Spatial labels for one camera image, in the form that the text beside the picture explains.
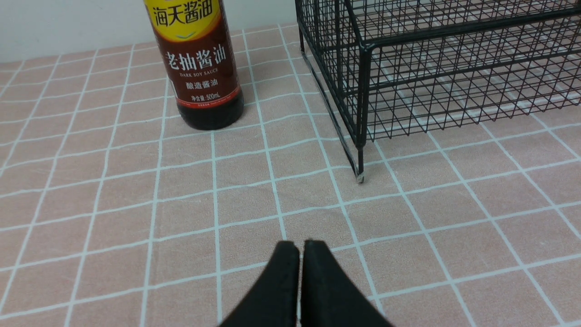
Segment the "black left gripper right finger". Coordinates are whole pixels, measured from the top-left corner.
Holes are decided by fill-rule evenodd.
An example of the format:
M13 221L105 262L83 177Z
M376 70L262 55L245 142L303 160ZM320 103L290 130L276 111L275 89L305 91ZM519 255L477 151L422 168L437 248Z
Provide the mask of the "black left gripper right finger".
M359 291L321 240L305 240L300 309L303 327L392 326Z

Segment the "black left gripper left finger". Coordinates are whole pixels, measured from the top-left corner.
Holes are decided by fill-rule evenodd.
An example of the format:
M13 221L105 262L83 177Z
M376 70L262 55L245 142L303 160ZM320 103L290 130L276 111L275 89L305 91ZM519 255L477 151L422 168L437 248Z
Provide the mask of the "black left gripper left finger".
M220 326L296 326L299 267L297 246L278 242L260 276Z

